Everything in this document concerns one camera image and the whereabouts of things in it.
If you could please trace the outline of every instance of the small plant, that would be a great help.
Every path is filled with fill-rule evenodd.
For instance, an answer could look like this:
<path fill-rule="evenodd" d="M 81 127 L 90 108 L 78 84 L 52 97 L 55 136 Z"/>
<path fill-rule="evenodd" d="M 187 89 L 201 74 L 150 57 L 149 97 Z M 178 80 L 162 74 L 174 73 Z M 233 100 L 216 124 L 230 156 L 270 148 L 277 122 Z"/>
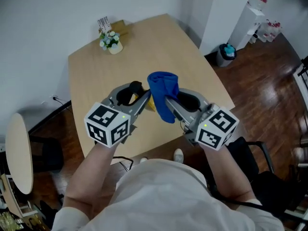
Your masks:
<path fill-rule="evenodd" d="M 100 32 L 100 46 L 105 51 L 107 48 L 117 48 L 117 44 L 120 40 L 120 34 L 114 31 L 102 33 Z"/>

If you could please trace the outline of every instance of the flower pot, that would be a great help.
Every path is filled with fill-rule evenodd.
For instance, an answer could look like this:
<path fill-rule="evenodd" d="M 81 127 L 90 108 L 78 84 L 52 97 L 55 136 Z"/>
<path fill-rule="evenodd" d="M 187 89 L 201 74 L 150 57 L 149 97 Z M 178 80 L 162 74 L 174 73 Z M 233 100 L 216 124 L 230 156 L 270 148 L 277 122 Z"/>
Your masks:
<path fill-rule="evenodd" d="M 108 48 L 108 50 L 112 55 L 115 55 L 123 50 L 123 46 L 121 42 L 119 41 L 116 48 Z"/>

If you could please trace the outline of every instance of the person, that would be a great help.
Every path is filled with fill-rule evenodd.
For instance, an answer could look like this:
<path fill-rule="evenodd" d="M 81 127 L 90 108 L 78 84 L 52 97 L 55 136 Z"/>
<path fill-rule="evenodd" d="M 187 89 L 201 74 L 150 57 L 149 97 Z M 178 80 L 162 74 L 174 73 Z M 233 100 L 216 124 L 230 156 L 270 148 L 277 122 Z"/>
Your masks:
<path fill-rule="evenodd" d="M 261 204 L 228 149 L 200 145 L 206 154 L 221 195 L 241 202 Z M 204 176 L 174 161 L 143 160 L 117 183 L 107 206 L 91 219 L 116 146 L 96 144 L 72 176 L 63 208 L 52 231 L 257 231 L 284 230 L 272 214 L 246 206 L 228 207 L 213 198 Z"/>

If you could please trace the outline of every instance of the black cable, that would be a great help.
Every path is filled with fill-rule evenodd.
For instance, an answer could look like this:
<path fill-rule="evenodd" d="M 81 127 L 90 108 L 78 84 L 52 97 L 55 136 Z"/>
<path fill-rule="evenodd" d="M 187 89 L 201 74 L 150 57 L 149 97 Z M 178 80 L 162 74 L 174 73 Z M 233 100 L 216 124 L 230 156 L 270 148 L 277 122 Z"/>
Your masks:
<path fill-rule="evenodd" d="M 55 100 L 55 101 L 57 101 L 57 102 L 59 102 L 60 104 L 64 105 L 64 104 L 61 103 L 59 100 L 57 100 L 56 97 L 53 97 L 52 99 Z M 67 109 L 72 115 L 74 115 L 73 112 L 71 112 L 68 108 L 65 107 L 65 109 Z"/>
<path fill-rule="evenodd" d="M 123 168 L 126 170 L 126 172 L 128 172 L 128 169 L 126 168 L 126 166 L 122 162 L 120 162 L 120 165 L 122 165 Z"/>
<path fill-rule="evenodd" d="M 184 128 L 182 127 L 182 121 L 180 121 L 180 127 L 184 131 Z"/>
<path fill-rule="evenodd" d="M 297 216 L 294 216 L 294 215 L 291 215 L 291 214 L 288 214 L 288 213 L 285 213 L 285 212 L 278 212 L 276 210 L 269 210 L 267 207 L 264 207 L 263 205 L 257 205 L 257 204 L 253 204 L 253 203 L 250 203 L 250 202 L 240 202 L 240 201 L 236 201 L 236 200 L 233 200 L 233 199 L 229 199 L 229 198 L 226 198 L 226 197 L 222 196 L 218 192 L 214 193 L 213 196 L 216 199 L 224 200 L 224 201 L 229 202 L 231 204 L 252 207 L 252 208 L 255 208 L 255 209 L 259 209 L 259 210 L 263 210 L 263 211 L 266 211 L 266 212 L 270 212 L 271 214 L 273 214 L 276 217 L 286 218 L 286 219 L 289 219 L 289 220 L 292 220 L 292 221 L 298 221 L 298 222 L 302 222 L 302 223 L 308 224 L 308 220 L 302 219 L 300 217 L 297 217 Z"/>
<path fill-rule="evenodd" d="M 125 159 L 125 160 L 130 161 L 129 170 L 131 170 L 131 167 L 133 166 L 133 163 L 134 163 L 134 161 L 133 161 L 132 159 L 127 158 L 127 157 L 124 157 L 124 156 L 114 156 L 113 158 L 114 158 L 114 159 Z"/>

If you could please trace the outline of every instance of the white wall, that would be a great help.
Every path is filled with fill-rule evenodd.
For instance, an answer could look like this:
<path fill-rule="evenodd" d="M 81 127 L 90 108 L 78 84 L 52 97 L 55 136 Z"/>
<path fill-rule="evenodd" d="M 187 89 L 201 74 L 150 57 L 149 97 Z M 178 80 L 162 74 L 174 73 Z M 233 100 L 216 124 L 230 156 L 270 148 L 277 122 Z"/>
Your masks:
<path fill-rule="evenodd" d="M 308 0 L 268 0 L 262 12 L 265 19 L 281 23 L 282 33 L 288 39 L 306 19 Z"/>
<path fill-rule="evenodd" d="M 60 106 L 50 95 L 70 100 L 67 57 L 98 37 L 98 19 L 107 15 L 111 22 L 136 22 L 168 13 L 186 29 L 190 4 L 190 0 L 0 0 L 0 135 L 16 111 L 31 128 Z"/>
<path fill-rule="evenodd" d="M 302 25 L 288 36 L 288 41 L 300 59 L 308 56 L 308 16 L 305 18 Z"/>
<path fill-rule="evenodd" d="M 247 0 L 213 0 L 199 50 L 203 55 L 227 43 Z"/>
<path fill-rule="evenodd" d="M 192 0 L 191 15 L 187 34 L 197 47 L 200 47 L 213 0 Z"/>

